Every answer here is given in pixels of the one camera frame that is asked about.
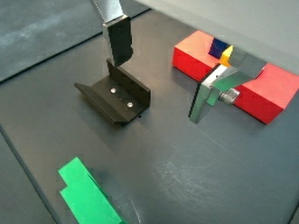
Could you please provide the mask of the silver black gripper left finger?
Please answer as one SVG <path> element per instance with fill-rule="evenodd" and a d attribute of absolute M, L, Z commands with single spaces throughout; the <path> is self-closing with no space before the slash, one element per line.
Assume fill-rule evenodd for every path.
<path fill-rule="evenodd" d="M 133 57 L 131 17 L 125 14 L 119 0 L 90 0 L 103 19 L 103 32 L 114 65 L 122 66 Z"/>

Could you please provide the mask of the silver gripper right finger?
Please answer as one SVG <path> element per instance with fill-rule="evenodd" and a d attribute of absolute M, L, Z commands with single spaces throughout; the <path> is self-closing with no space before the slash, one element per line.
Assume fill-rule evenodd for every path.
<path fill-rule="evenodd" d="M 223 101 L 229 105 L 235 102 L 239 97 L 235 87 L 253 81 L 266 64 L 265 60 L 241 48 L 233 49 L 229 66 L 218 64 L 198 84 L 189 114 L 194 123 L 201 121 L 207 112 L 207 106 L 214 106 L 217 101 Z"/>

